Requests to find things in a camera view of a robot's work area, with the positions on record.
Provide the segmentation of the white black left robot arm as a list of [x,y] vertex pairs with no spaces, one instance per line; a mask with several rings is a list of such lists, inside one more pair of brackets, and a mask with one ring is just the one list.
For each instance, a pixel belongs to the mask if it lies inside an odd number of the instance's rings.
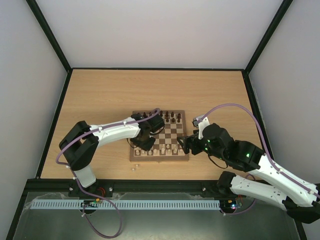
[[122,139],[129,140],[135,147],[144,151],[151,150],[156,139],[153,137],[165,127],[164,120],[157,108],[151,116],[134,113],[130,117],[101,125],[89,125],[84,120],[77,122],[59,143],[60,156],[64,156],[66,165],[83,188],[96,182],[96,176],[90,166],[97,148]]

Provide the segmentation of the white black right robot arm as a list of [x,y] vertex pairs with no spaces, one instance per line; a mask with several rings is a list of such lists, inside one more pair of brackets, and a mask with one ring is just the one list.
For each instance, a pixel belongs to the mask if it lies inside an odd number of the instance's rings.
[[238,171],[263,179],[257,182],[233,172],[223,171],[214,190],[221,195],[245,195],[281,208],[305,224],[320,218],[320,186],[309,183],[283,169],[256,145],[234,140],[215,123],[200,127],[190,136],[177,137],[184,153],[206,153]]

